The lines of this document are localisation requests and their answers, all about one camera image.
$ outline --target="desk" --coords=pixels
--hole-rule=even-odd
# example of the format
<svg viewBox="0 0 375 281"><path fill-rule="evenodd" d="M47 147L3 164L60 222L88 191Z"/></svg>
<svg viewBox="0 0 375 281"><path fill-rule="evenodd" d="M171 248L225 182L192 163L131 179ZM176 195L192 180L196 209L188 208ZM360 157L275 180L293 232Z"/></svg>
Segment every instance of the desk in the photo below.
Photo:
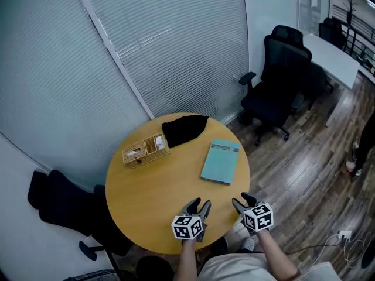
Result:
<svg viewBox="0 0 375 281"><path fill-rule="evenodd" d="M119 146L107 173L107 204L116 225L135 244L162 254L181 252L181 240L174 238L171 223L186 203L197 197L202 202L208 199L212 202L205 220L208 228L204 241L196 244L196 249L200 249L233 226L238 214L231 199L236 197L241 201L240 193L248 191L250 186L250 170L242 146L231 185L199 177L214 138L238 142L228 128L211 118L198 138L171 148L169 155L134 169L122 163L123 148L162 132L163 122L184 115L191 114L169 114L139 127Z"/></svg>
<svg viewBox="0 0 375 281"><path fill-rule="evenodd" d="M321 66L333 80L345 87L343 95L326 122L328 127L340 111L347 97L347 91L353 88L359 63L344 51L311 33L304 35L304 46L311 51L312 61Z"/></svg>

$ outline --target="wooden tabletop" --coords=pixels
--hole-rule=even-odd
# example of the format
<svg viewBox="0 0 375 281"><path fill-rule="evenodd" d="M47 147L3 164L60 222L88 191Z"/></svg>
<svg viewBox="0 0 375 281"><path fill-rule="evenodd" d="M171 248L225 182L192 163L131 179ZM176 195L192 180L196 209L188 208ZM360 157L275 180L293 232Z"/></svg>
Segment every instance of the wooden tabletop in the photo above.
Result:
<svg viewBox="0 0 375 281"><path fill-rule="evenodd" d="M107 203L116 225L135 244L162 254L181 252L181 240L173 236L171 223L186 203L197 197L202 198L199 208L208 199L212 203L204 240L196 244L200 249L233 226L238 214L231 199L241 199L240 193L250 187L250 169L242 146L231 185L200 178L213 139L238 142L228 128L211 118L198 138L171 148L169 155L134 169L122 163L123 148L162 132L162 123L185 115L192 114L169 114L140 126L117 149L107 173Z"/></svg>

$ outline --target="wall outlet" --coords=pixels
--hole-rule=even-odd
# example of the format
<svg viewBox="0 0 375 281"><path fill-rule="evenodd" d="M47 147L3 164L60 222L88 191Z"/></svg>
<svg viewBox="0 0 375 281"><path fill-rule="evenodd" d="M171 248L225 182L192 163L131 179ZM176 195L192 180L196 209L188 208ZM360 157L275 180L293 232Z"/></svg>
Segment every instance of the wall outlet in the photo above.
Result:
<svg viewBox="0 0 375 281"><path fill-rule="evenodd" d="M350 238L352 236L352 232L348 230L343 230L339 232L338 238Z"/></svg>

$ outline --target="wooden floor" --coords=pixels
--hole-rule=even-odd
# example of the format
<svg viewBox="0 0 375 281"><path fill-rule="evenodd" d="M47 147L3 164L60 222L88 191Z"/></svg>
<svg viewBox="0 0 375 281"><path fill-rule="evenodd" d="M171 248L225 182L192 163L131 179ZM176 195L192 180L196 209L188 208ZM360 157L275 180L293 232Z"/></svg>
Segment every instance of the wooden floor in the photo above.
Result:
<svg viewBox="0 0 375 281"><path fill-rule="evenodd" d="M359 74L340 113L327 128L325 122L342 92L343 88L336 85L333 94L322 95L310 111L303 107L290 117L285 124L291 133L287 142L282 132L274 131L266 134L257 148L254 129L259 126L258 121L244 126L235 120L228 125L248 156L250 191L271 204L275 218L272 235L286 253L324 244L339 230L352 230L352 238L357 236L361 240L369 231L375 234L375 160L365 164L362 175L354 182L345 169L345 161L351 158L352 142L359 140L374 111L375 86ZM230 251L234 252L246 236L246 229L236 224L226 234ZM335 243L336 237L328 242ZM344 243L325 248L318 262L331 262L342 280L367 280L375 272L375 262L365 270L357 262L348 263ZM345 256L350 259L356 258L362 247L358 242L348 256L353 244L354 241L345 246ZM314 263L321 250L307 249L290 258L303 270ZM154 253L134 247L127 257L117 259L118 264L122 269L134 270L144 255ZM176 267L177 256L164 258Z"/></svg>

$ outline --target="light blue book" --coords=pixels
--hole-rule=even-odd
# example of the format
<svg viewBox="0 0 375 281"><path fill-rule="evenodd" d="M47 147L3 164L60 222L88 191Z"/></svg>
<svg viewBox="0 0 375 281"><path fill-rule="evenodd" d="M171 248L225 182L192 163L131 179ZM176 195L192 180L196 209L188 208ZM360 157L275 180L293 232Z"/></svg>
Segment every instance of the light blue book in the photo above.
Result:
<svg viewBox="0 0 375 281"><path fill-rule="evenodd" d="M205 180L231 184L238 158L240 144L214 139L200 177Z"/></svg>

